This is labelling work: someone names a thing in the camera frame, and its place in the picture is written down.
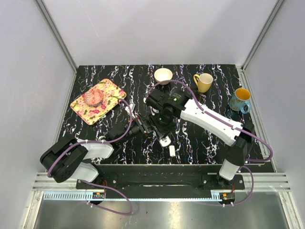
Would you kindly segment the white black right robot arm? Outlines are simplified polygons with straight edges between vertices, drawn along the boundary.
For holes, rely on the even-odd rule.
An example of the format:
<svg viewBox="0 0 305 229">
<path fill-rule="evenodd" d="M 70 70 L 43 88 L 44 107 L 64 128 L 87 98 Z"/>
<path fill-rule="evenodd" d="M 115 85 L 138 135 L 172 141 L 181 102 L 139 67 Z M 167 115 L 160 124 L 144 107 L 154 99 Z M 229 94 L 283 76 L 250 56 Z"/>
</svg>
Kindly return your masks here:
<svg viewBox="0 0 305 229">
<path fill-rule="evenodd" d="M 220 138 L 227 146 L 223 163 L 217 176 L 217 185 L 227 189 L 234 183 L 234 176 L 244 165 L 254 139 L 242 131 L 254 132 L 254 125 L 230 120 L 201 103 L 197 103 L 188 92 L 175 90 L 163 93 L 154 89 L 144 99 L 145 103 L 158 114 L 151 116 L 158 131 L 169 129 L 174 118 L 191 122 Z"/>
</svg>

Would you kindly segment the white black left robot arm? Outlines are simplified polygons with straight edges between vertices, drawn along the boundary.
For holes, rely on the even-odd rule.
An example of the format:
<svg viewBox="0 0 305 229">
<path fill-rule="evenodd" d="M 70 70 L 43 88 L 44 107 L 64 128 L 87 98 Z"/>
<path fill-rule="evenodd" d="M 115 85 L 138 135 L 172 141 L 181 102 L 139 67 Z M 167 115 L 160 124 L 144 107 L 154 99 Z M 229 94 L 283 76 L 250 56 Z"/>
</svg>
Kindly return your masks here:
<svg viewBox="0 0 305 229">
<path fill-rule="evenodd" d="M 89 186 L 96 189 L 102 186 L 103 177 L 98 169 L 83 161 L 89 158 L 109 156 L 119 149 L 121 144 L 139 134 L 156 132 L 153 116 L 136 115 L 128 125 L 116 124 L 101 141 L 78 140 L 70 134 L 58 140 L 40 157 L 40 163 L 48 172 L 48 177 L 57 183 L 69 178 L 86 179 Z"/>
</svg>

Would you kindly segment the white remote battery cover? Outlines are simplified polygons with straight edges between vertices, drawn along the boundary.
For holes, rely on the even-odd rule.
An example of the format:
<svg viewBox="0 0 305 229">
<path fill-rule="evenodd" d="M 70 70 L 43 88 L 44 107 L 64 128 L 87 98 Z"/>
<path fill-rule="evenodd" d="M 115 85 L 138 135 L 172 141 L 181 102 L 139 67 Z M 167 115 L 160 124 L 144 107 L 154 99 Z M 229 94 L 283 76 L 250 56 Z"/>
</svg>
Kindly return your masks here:
<svg viewBox="0 0 305 229">
<path fill-rule="evenodd" d="M 170 157 L 175 157 L 175 147 L 173 145 L 169 146 Z"/>
</svg>

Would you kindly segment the white remote control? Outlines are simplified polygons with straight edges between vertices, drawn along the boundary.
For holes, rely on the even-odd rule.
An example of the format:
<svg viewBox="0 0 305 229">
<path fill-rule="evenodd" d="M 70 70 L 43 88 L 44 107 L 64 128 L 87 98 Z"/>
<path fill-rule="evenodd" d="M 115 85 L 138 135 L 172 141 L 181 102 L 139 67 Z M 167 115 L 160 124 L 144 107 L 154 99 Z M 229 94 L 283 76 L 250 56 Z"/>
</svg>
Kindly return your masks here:
<svg viewBox="0 0 305 229">
<path fill-rule="evenodd" d="M 164 138 L 161 138 L 159 140 L 159 143 L 162 147 L 167 147 L 171 144 L 171 139 L 169 138 L 169 136 L 166 136 Z"/>
</svg>

